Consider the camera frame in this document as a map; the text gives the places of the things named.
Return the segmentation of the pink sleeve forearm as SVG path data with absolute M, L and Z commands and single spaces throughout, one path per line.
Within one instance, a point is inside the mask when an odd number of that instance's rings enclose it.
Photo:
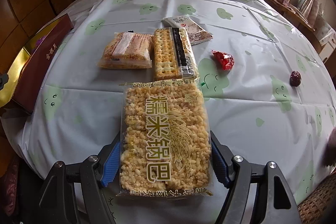
M 336 159 L 336 128 L 333 128 L 325 147 L 325 152 L 322 161 L 323 165 L 324 166 L 335 165 L 335 159 Z

